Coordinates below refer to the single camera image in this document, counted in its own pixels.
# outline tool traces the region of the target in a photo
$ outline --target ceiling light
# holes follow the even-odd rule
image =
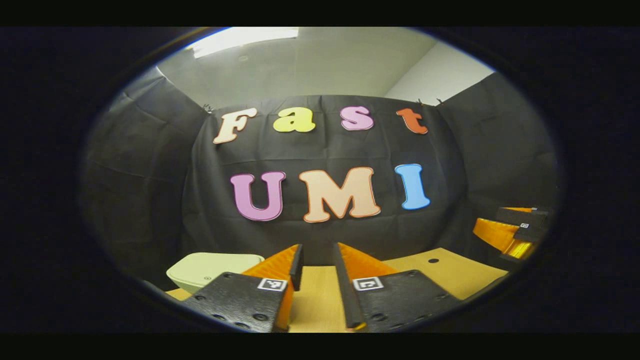
[[[218,51],[231,49],[232,47],[276,40],[283,38],[298,37],[298,28],[243,28],[234,27],[219,31],[213,35],[205,37],[187,47],[193,49],[193,57],[201,58]]]

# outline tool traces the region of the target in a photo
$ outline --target white box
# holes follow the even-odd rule
[[[170,267],[166,275],[177,286],[194,294],[223,272],[240,274],[262,261],[262,256],[253,254],[194,252]]]

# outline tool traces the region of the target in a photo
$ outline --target pink letter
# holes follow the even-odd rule
[[[281,171],[265,172],[262,180],[267,183],[269,205],[264,209],[253,206],[251,200],[251,184],[255,179],[251,174],[239,174],[231,177],[236,193],[236,207],[242,216],[256,221],[269,221],[280,216],[282,212],[282,187],[280,183],[287,177]]]
[[[368,117],[369,110],[363,106],[349,106],[340,111],[342,127],[347,130],[366,130],[373,126],[373,119]]]

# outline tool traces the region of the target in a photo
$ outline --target wooden table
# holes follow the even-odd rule
[[[435,249],[404,258],[384,261],[399,272],[420,270],[443,289],[460,300],[479,292],[507,274],[454,254]],[[191,296],[182,289],[167,291],[178,300]],[[300,291],[293,295],[289,332],[347,332],[344,310],[334,266],[305,266]]]

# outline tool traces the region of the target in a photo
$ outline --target black object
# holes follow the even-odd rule
[[[285,280],[225,272],[182,304],[239,330],[282,332],[275,322],[286,287]]]
[[[342,307],[344,308],[344,319],[348,329],[355,329],[366,320],[360,311],[358,297],[347,273],[342,253],[338,244],[333,246],[333,264],[335,272],[338,276],[338,285],[340,286],[340,296],[342,297]]]
[[[522,260],[514,258],[506,254],[500,254],[497,258],[493,259],[492,266],[500,268],[508,272],[516,270],[522,264]]]
[[[516,240],[528,241],[530,243],[539,243],[544,239],[547,231],[548,226],[546,224],[540,226],[533,226],[532,224],[529,224],[529,226],[520,226],[513,235],[513,238]]]
[[[402,331],[415,322],[435,319],[460,304],[460,300],[418,270],[355,279],[353,284],[360,313],[367,324],[362,332]]]
[[[495,215],[496,221],[511,225],[525,225],[526,227],[543,227],[547,224],[547,214],[544,211],[527,213],[524,211],[499,208]]]
[[[302,244],[298,244],[295,255],[293,255],[293,262],[291,263],[291,269],[289,275],[291,276],[291,282],[295,291],[300,290],[300,282],[302,281],[302,266],[305,262],[304,253],[302,252]]]
[[[537,207],[537,206],[534,206],[534,207],[533,207],[533,208],[531,208],[531,209],[532,209],[532,210],[531,210],[531,213],[533,213],[533,214],[546,215],[546,216],[548,216],[548,217],[552,217],[552,216],[553,216],[553,214],[554,214],[554,212],[552,211],[552,209],[551,209],[551,208],[548,208],[548,207],[546,207],[546,206],[545,206],[545,207]]]

